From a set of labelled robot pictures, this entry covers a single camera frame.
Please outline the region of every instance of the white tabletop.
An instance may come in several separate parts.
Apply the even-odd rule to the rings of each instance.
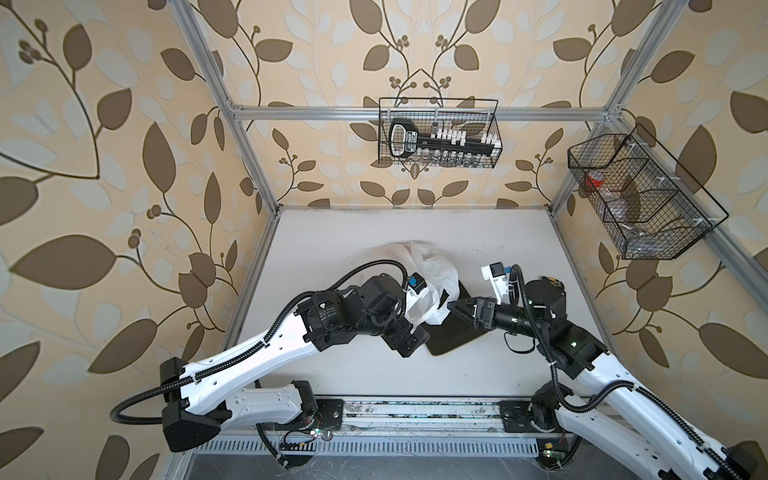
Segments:
[[[518,263],[526,280],[559,279],[568,295],[568,319],[601,338],[543,210],[286,210],[240,341],[269,328],[296,294],[327,288],[371,260],[366,255],[371,249],[410,240],[434,243],[455,264],[472,296],[493,297],[480,267],[495,262]],[[382,272],[400,277],[394,267],[367,271],[369,276]],[[531,340],[512,337],[510,343],[527,349]],[[574,388],[564,373],[560,378]],[[360,335],[348,345],[290,363],[261,383],[274,387],[293,380],[310,381],[316,395],[529,396],[549,380],[549,369],[538,352],[510,352],[500,331],[442,356],[422,346],[407,359],[380,338]]]

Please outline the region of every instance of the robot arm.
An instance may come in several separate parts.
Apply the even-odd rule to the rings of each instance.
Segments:
[[[161,386],[117,405],[110,417],[119,423],[162,424],[172,452],[202,445],[221,429],[264,422],[307,423],[317,412],[308,382],[292,382],[278,389],[248,388],[262,376],[294,360],[352,341],[357,335],[381,336],[390,349],[408,357],[429,334],[405,318],[406,311],[425,291],[426,281],[414,273],[403,283],[381,274],[362,286],[336,290],[354,273],[392,260],[367,263],[347,274],[331,289],[305,292],[283,309],[265,332],[198,362],[178,358],[164,362]],[[163,394],[162,417],[132,417],[122,411]]]
[[[557,280],[530,282],[527,286],[537,283],[531,290],[543,294],[529,298],[519,267],[512,267],[511,274],[517,277],[523,305],[532,308],[476,297],[451,302],[449,309],[475,328],[503,329],[538,340],[537,349],[550,362],[552,382],[531,398],[536,428],[548,431],[557,422],[647,480],[750,478],[756,462],[745,452],[726,449],[688,424],[630,374],[602,342],[565,319],[564,289]],[[568,387],[559,385],[558,370],[586,386],[595,397],[585,405],[572,396]],[[640,435],[595,410],[603,400]]]

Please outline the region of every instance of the white plastic bag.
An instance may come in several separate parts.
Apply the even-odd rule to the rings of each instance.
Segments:
[[[449,314],[448,302],[458,300],[456,267],[431,243],[391,243],[381,249],[368,252],[366,258],[397,260],[405,266],[409,275],[417,272],[424,277],[427,282],[427,291],[422,292],[421,298],[406,314],[408,321],[414,325],[419,323],[439,325]],[[370,271],[364,271],[350,279],[349,283],[362,285],[371,276]],[[440,306],[443,290],[447,292],[448,299]]]

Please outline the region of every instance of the wire basket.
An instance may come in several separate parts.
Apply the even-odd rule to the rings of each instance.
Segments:
[[[498,101],[435,100],[379,99],[379,162],[396,161],[406,168],[495,167],[504,148],[496,121]]]
[[[649,153],[652,146],[674,160],[676,173],[668,174],[656,163]],[[604,134],[569,148],[568,168],[626,260],[677,258],[728,218],[723,206],[641,124],[629,135]],[[700,200],[722,213],[706,214]]]

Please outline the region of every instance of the wallpaper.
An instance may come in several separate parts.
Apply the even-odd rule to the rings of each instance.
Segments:
[[[710,3],[685,11],[624,114],[717,198],[721,227],[768,270],[768,4]]]
[[[310,207],[530,207],[549,204],[584,122],[501,122],[493,169],[379,158],[378,128],[344,121],[254,121],[248,134],[279,204]]]
[[[759,0],[690,2],[625,111],[713,192],[731,214],[721,228],[764,266],[767,26]],[[704,242],[672,261],[619,260],[578,192],[558,221],[633,373],[721,442],[746,442],[766,468],[766,313]]]
[[[659,4],[192,0],[235,103],[340,107],[470,96],[601,107]]]
[[[157,473],[109,411],[217,351],[266,224],[159,8],[0,0],[0,478]]]

